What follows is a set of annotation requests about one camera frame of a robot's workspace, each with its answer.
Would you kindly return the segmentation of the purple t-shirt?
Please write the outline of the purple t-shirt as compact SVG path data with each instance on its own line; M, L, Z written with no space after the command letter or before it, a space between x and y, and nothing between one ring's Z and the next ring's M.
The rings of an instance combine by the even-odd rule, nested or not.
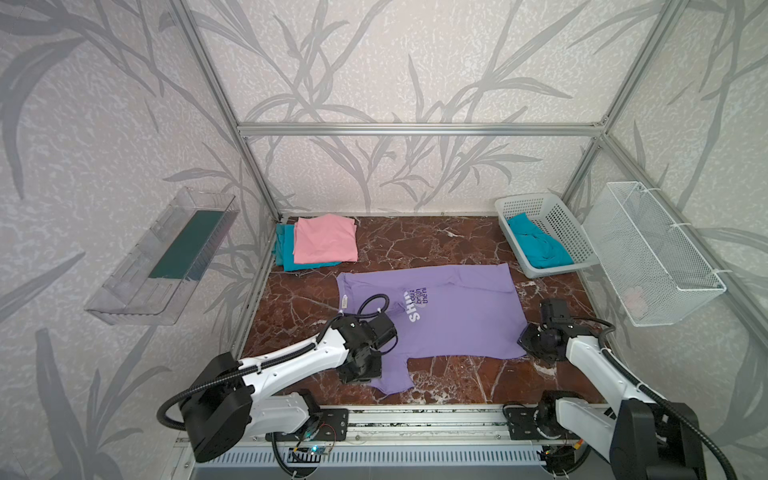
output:
M498 265L447 265L336 278L342 310L353 313L375 294L390 300L386 314L398 342L386 346L381 376L370 385L385 395L413 387L410 359L473 356L516 359L528 322L510 268Z

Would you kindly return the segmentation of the grey plastic laundry basket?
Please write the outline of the grey plastic laundry basket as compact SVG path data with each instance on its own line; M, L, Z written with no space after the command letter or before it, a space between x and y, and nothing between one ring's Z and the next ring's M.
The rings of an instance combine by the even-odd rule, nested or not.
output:
M554 194L495 201L499 225L526 277L566 274L598 264L598 257L571 211Z

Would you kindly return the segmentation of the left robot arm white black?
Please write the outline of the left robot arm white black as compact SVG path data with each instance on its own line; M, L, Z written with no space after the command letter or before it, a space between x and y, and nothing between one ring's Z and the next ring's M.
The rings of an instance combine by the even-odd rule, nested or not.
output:
M285 388L326 370L344 383L380 377L384 346L395 345L397 330L383 312L341 314L316 335L269 354L212 359L192 385L167 400L158 421L186 432L197 462L214 460L255 434L293 434L304 429L320 407L308 394Z

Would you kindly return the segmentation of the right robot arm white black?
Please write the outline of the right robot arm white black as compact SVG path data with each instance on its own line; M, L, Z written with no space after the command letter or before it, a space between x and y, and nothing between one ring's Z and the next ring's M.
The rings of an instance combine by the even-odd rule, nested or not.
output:
M561 299L540 304L540 320L518 343L530 356L567 362L584 374L611 412L574 393L546 394L540 427L560 427L605 459L617 479L704 479L699 422L684 403L671 402L632 374L607 346L607 334L576 320Z

